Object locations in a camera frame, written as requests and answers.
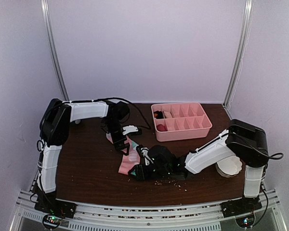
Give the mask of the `pink patterned sock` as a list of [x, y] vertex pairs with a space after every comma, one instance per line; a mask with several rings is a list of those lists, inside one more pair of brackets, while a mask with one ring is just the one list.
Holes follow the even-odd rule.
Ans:
[[123, 155], [121, 164], [118, 168], [118, 173], [123, 175], [128, 175], [128, 172], [135, 166], [140, 164], [140, 155], [136, 151], [136, 147], [138, 144], [131, 140], [129, 136], [127, 136], [127, 140], [124, 142], [125, 144], [129, 144], [129, 150], [127, 148], [123, 150], [119, 150], [118, 152]]

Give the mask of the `pink divided organizer tray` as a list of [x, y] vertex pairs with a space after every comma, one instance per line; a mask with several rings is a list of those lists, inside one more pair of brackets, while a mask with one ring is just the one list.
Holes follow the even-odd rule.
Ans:
[[[155, 119], [154, 111], [171, 111], [175, 118]], [[159, 142], [204, 138], [212, 123], [199, 103], [160, 103], [151, 105], [156, 139]], [[167, 131], [160, 132], [157, 125], [163, 124]]]

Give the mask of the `striped beige maroon sock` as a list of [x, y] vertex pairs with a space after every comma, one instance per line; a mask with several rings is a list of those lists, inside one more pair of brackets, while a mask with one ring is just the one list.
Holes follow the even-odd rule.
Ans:
[[175, 118], [175, 116], [173, 115], [173, 113], [171, 111], [163, 111], [164, 114], [164, 118]]

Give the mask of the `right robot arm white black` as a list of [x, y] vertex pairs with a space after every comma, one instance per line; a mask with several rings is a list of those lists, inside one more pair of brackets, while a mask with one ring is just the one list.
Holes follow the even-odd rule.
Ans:
[[215, 139], [181, 157], [161, 145], [150, 149], [138, 145], [136, 150], [145, 163], [133, 166], [128, 175], [138, 181], [165, 177], [185, 180], [213, 164], [238, 157], [245, 163], [245, 181], [243, 198], [238, 200], [237, 208], [244, 213], [256, 204], [268, 161], [284, 157], [283, 153], [269, 155], [266, 133], [262, 128], [238, 119], [232, 119], [228, 128]]

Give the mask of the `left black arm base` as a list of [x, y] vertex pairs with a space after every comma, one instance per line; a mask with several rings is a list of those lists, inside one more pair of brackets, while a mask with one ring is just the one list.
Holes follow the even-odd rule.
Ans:
[[49, 203], [36, 202], [34, 209], [61, 218], [73, 218], [77, 205], [71, 202], [55, 201], [55, 206]]

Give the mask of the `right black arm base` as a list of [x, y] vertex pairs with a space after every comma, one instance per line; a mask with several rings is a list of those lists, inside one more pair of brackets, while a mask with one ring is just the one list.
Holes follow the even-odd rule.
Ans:
[[262, 204], [259, 197], [229, 200], [220, 204], [223, 217], [238, 216], [245, 213], [250, 213], [254, 210], [261, 209]]

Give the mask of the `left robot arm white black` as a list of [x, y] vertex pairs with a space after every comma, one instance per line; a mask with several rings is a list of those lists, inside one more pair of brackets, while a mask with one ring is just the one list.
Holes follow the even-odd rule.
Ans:
[[71, 123], [89, 118], [102, 118], [117, 151], [129, 150], [129, 134], [138, 135], [142, 130], [135, 125], [123, 126], [122, 120], [130, 114], [130, 102], [121, 98], [84, 101], [50, 101], [40, 122], [37, 195], [41, 206], [54, 214], [60, 204], [56, 200], [56, 172], [59, 154], [69, 136]]

